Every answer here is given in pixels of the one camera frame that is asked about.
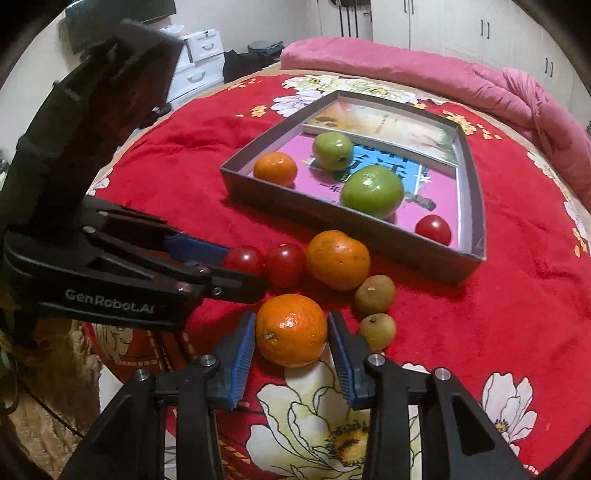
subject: white cabinet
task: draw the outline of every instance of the white cabinet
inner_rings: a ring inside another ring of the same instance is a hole
[[[569,112],[585,128],[591,122],[591,95],[576,73],[573,78]]]
[[[507,66],[529,73],[543,85],[547,58],[542,45],[544,30],[516,4],[512,4],[511,15],[514,28]]]
[[[445,2],[441,0],[410,1],[410,48],[445,55]]]
[[[411,0],[372,0],[374,42],[410,48]]]
[[[181,37],[183,51],[178,58],[167,102],[174,107],[179,99],[196,95],[223,84],[225,58],[217,30],[204,30]]]
[[[485,2],[482,0],[445,0],[445,55],[478,61],[485,34]]]
[[[372,13],[376,42],[523,70],[579,121],[588,116],[584,89],[571,101],[582,98],[573,66],[513,0],[372,0]]]
[[[558,44],[544,31],[542,45],[548,56],[548,72],[545,76],[544,88],[563,107],[570,105],[573,91],[574,68]]]
[[[357,7],[356,15],[352,7],[349,8],[349,15],[345,7],[341,7],[339,12],[339,8],[330,0],[308,0],[307,8],[310,33],[313,37],[340,37],[342,18],[343,36],[359,35],[359,38],[372,39],[372,18],[369,6]]]
[[[485,6],[482,18],[482,63],[502,70],[509,60],[514,18],[511,15],[513,0],[489,0],[478,2]]]

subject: cabinet door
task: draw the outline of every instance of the cabinet door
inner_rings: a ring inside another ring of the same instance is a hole
[[[568,109],[573,92],[574,68],[546,31],[543,34],[542,44],[550,59],[544,87],[559,104]]]
[[[508,66],[529,73],[540,85],[546,81],[547,58],[542,44],[544,29],[515,3],[512,4],[515,18]]]
[[[485,4],[485,0],[445,1],[445,55],[480,60],[486,27]]]
[[[410,0],[372,0],[374,42],[410,48]]]
[[[441,0],[410,0],[410,48],[445,55]]]
[[[573,78],[573,94],[570,97],[569,112],[585,128],[591,122],[591,95],[576,73]]]
[[[502,70],[509,63],[509,48],[514,30],[512,0],[486,0],[483,25],[482,63]]]
[[[357,29],[355,28],[355,12],[353,8],[349,8],[349,15],[347,16],[347,9],[337,7],[330,0],[309,0],[311,9],[311,17],[317,17],[309,20],[312,34],[322,35],[324,37],[340,37],[340,19],[343,18],[343,33],[345,37],[349,36],[349,26],[351,28],[351,37],[355,37],[359,33],[359,38],[367,40],[372,39],[371,30],[371,16],[368,7],[357,8]]]

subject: white drawer unit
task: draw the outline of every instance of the white drawer unit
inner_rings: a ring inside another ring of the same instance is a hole
[[[222,39],[217,30],[210,29],[181,37],[183,51],[178,59],[168,91],[167,102],[183,95],[194,95],[223,83]]]
[[[223,53],[222,39],[216,30],[206,30],[190,35],[188,44],[193,61],[208,59]]]
[[[195,90],[195,94],[208,87],[223,83],[224,55],[190,63],[179,68],[173,77],[168,91],[167,102]]]

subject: pink blanket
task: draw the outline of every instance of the pink blanket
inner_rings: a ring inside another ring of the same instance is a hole
[[[591,139],[528,74],[360,38],[308,38],[281,55],[283,69],[325,70],[401,83],[497,117],[541,148],[591,210]]]

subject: green apple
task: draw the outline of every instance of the green apple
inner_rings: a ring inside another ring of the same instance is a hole
[[[340,171],[353,161],[353,142],[340,132],[325,132],[314,139],[312,152],[324,170]]]
[[[369,165],[353,173],[340,192],[341,205],[385,219],[404,199],[404,185],[392,170]]]

